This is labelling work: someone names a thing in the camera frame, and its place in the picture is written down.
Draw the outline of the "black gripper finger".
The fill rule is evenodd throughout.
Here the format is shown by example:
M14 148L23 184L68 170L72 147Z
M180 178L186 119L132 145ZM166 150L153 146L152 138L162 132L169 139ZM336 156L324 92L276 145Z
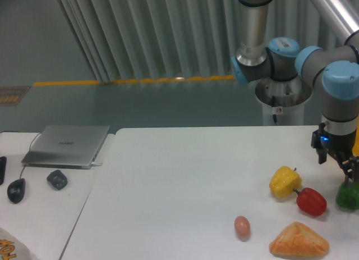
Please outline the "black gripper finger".
M353 170L351 165L352 156L335 155L334 158L337 161L339 168L344 172L344 184L350 185L353 181Z
M348 162L350 168L350 171L348 172L348 176L354 183L356 183L358 182L359 179L358 156L351 156Z

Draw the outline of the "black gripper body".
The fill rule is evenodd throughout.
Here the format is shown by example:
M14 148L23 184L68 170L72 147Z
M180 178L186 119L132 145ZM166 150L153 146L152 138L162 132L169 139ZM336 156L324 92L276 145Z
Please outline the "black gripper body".
M356 129L349 134L338 135L330 133L329 126L321 122L318 129L312 133L311 147L316 149L319 163L326 162L327 154L332 157L337 155L337 158L343 162L353 156L355 137Z

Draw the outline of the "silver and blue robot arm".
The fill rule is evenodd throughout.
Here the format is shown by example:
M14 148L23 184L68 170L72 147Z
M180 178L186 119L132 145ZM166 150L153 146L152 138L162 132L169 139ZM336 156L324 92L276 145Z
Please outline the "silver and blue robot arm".
M321 95L322 120L311 146L319 163L332 156L343 170L346 186L358 182L358 157L352 152L358 123L358 13L349 0L310 0L342 42L332 51L316 46L292 54L264 47L268 5L272 0L238 0L243 35L231 59L235 78L247 83L270 77L299 76Z

